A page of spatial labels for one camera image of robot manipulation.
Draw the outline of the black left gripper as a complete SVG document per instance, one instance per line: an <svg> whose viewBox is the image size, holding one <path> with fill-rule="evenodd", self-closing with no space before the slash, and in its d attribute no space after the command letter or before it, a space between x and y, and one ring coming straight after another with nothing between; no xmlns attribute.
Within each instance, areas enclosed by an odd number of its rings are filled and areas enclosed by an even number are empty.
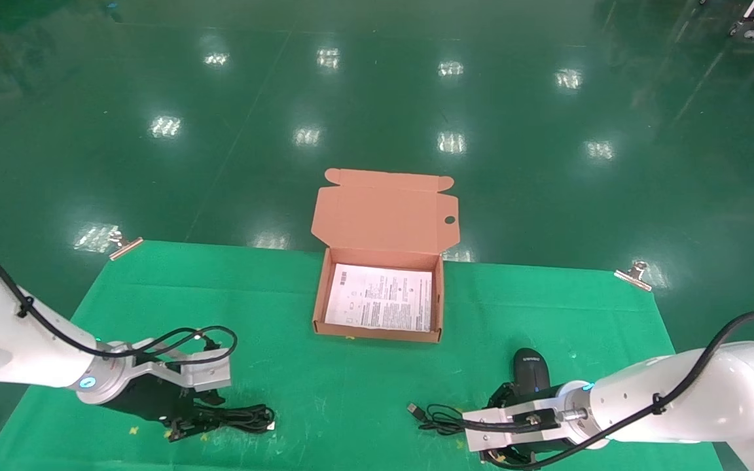
<svg viewBox="0 0 754 471"><path fill-rule="evenodd" d="M198 399L210 406L225 403L216 390L198 393ZM195 402L189 389L180 387L154 375L142 375L131 379L112 399L102 404L103 408L135 415L145 421L164 423L166 438L177 442L211 430L211 418L206 415L192 417Z"/></svg>

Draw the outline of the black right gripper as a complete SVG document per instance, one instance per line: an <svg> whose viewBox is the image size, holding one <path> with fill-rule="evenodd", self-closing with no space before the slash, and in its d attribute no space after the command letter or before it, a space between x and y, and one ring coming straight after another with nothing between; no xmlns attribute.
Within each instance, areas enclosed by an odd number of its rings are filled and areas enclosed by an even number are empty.
<svg viewBox="0 0 754 471"><path fill-rule="evenodd" d="M520 384L505 382L491 394L487 408L510 408L521 404ZM569 458L577 448L574 442L522 442L507 447L507 456L502 448L478 452L481 463L507 465L507 468L542 468Z"/></svg>

